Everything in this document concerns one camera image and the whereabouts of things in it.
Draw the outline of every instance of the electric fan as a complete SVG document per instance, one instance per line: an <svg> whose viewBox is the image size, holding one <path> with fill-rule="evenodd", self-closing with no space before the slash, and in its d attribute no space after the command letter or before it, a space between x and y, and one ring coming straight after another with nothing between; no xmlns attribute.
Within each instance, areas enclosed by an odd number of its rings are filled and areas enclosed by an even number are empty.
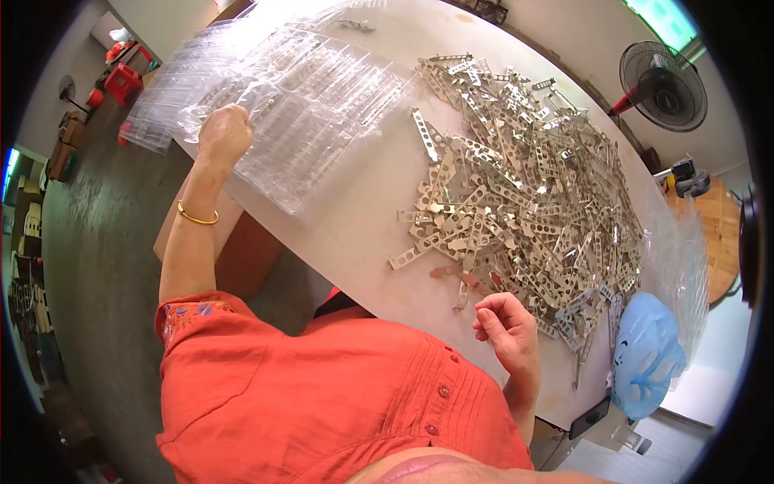
<svg viewBox="0 0 774 484"><path fill-rule="evenodd" d="M672 47L655 40L633 43L624 50L619 70L626 94L608 116L634 106L674 132L693 131L707 117L707 92L696 67Z"/></svg>

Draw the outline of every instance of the plastic packaging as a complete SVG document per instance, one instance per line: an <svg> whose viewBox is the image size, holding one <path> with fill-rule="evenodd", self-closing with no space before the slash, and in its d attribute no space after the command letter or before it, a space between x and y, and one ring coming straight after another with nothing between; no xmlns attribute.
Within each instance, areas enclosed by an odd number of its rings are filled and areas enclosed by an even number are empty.
<svg viewBox="0 0 774 484"><path fill-rule="evenodd" d="M356 161L348 154L380 136L384 117L415 83L413 70L383 57L283 28L192 90L197 101L180 109L176 123L187 142L198 142L212 111L232 102L247 109L253 144L235 173L300 217L350 171L342 170ZM175 102L182 98L168 91Z"/></svg>
<svg viewBox="0 0 774 484"><path fill-rule="evenodd" d="M641 281L642 290L658 297L680 324L679 341L690 365L707 323L709 272L701 215L693 200L685 202L677 213L649 180Z"/></svg>
<svg viewBox="0 0 774 484"><path fill-rule="evenodd" d="M351 152L381 134L414 89L413 70L320 35L348 9L385 0L265 0L194 33L129 112L122 137L165 153L173 134L198 142L207 116L235 102L253 144L235 172L292 215L343 180Z"/></svg>
<svg viewBox="0 0 774 484"><path fill-rule="evenodd" d="M638 292L621 316L613 356L611 399L629 418L641 420L659 407L672 378L686 367L672 312L650 293Z"/></svg>

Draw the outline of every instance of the red stool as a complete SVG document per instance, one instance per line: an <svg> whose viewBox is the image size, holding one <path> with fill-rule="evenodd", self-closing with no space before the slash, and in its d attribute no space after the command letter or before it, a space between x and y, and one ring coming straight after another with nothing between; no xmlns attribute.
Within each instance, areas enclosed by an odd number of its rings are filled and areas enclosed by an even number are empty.
<svg viewBox="0 0 774 484"><path fill-rule="evenodd" d="M126 107L126 97L141 87L140 74L120 62L104 80L105 91L113 96L123 108Z"/></svg>
<svg viewBox="0 0 774 484"><path fill-rule="evenodd" d="M97 88L94 88L91 90L91 94L89 94L89 99L86 100L86 106L89 108L99 108L99 106L102 104L102 100L104 99L104 94L102 94L102 91L100 91Z"/></svg>

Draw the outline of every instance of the wrist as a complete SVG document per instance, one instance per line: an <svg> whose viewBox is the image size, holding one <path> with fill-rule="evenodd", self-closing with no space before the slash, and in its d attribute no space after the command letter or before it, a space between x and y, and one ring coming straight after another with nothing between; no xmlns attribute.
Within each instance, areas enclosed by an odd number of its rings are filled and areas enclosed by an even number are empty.
<svg viewBox="0 0 774 484"><path fill-rule="evenodd" d="M191 168L191 176L224 183L233 170L233 163L227 163L217 156L199 152Z"/></svg>
<svg viewBox="0 0 774 484"><path fill-rule="evenodd" d="M540 392L540 377L535 375L511 375L502 389L509 407L514 409L529 409L535 406Z"/></svg>

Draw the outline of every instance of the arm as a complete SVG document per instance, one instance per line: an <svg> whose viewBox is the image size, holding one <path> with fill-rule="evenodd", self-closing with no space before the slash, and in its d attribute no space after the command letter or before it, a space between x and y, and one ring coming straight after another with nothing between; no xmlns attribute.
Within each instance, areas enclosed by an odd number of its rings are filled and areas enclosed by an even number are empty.
<svg viewBox="0 0 774 484"><path fill-rule="evenodd" d="M487 296L476 304L476 339L490 340L510 378L505 401L524 443L535 431L535 405L540 391L540 357L535 318L511 293Z"/></svg>
<svg viewBox="0 0 774 484"><path fill-rule="evenodd" d="M215 199L226 177L252 142L247 111L228 105L213 112L199 135L199 155L183 192L183 209L193 218L214 219ZM175 217L161 265L159 302L215 289L213 225Z"/></svg>

